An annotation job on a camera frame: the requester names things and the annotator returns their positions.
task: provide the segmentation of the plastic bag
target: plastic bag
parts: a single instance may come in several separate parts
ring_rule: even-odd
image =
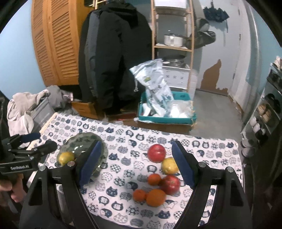
[[[192,118],[194,115],[193,101],[174,100],[168,102],[170,118]]]
[[[168,102],[174,100],[169,86],[164,80],[162,59],[155,59],[130,69],[135,79],[146,87],[147,104],[160,117],[168,115]]]

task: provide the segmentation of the white container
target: white container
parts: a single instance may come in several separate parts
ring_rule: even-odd
[[[189,66],[186,65],[187,69],[163,66],[164,80],[169,87],[180,88],[187,90],[187,84],[190,76]]]

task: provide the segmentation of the tangerine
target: tangerine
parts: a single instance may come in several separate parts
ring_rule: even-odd
[[[144,200],[146,200],[146,192],[142,189],[136,189],[133,192],[133,200],[137,201],[137,202],[142,202]]]
[[[161,181],[161,177],[160,177],[159,174],[151,174],[148,177],[148,184],[149,185],[156,186],[160,183],[160,181]]]
[[[153,189],[151,190],[146,197],[146,203],[151,207],[159,207],[166,200],[166,194],[163,190]]]

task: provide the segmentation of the blue gripper pad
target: blue gripper pad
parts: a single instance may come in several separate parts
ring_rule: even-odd
[[[185,184],[193,188],[195,186],[194,171],[175,142],[172,142],[171,152]]]
[[[21,142],[22,143],[32,142],[36,139],[39,139],[40,137],[41,137],[40,133],[30,133],[30,134],[22,135]]]
[[[83,185],[87,184],[90,180],[90,177],[93,173],[93,169],[98,162],[98,159],[102,153],[102,142],[98,141],[93,150],[91,151],[88,159],[84,163],[82,169],[80,170],[79,176],[79,186],[82,187]]]

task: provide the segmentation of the wooden cabinet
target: wooden cabinet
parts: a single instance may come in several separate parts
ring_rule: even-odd
[[[93,10],[84,0],[33,0],[32,38],[46,86],[78,84],[78,49],[82,23]]]

